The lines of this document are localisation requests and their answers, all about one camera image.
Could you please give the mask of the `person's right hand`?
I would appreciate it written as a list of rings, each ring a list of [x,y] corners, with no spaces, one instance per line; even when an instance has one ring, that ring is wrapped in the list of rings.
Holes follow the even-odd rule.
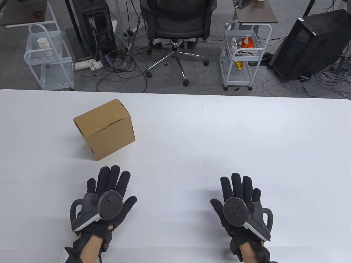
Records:
[[[231,182],[227,177],[221,177],[220,182],[224,201],[232,197],[240,198],[246,205],[261,201],[261,190],[253,188],[252,180],[248,176],[241,178],[238,173],[233,173]],[[261,239],[253,232],[244,227],[234,227],[228,222],[223,213],[223,205],[219,200],[213,198],[210,203],[217,213],[222,227],[226,230],[228,235],[232,237],[230,245],[232,249],[237,249],[245,243],[249,243],[254,250],[258,250],[262,247]]]

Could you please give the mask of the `person's left hand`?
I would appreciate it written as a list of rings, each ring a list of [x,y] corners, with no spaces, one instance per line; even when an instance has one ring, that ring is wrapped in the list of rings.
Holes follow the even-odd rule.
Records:
[[[118,165],[112,167],[102,167],[98,174],[97,181],[91,178],[87,181],[87,193],[83,198],[82,212],[85,209],[92,207],[98,198],[100,198],[106,191],[113,190],[119,193],[124,198],[126,189],[130,180],[130,172],[120,172]],[[108,221],[99,220],[97,222],[89,224],[87,227],[80,231],[80,241],[84,244],[96,236],[102,238],[103,245],[107,246],[112,240],[112,232],[122,224],[130,212],[132,207],[137,202],[136,196],[131,196],[123,203],[122,209],[119,214]]]

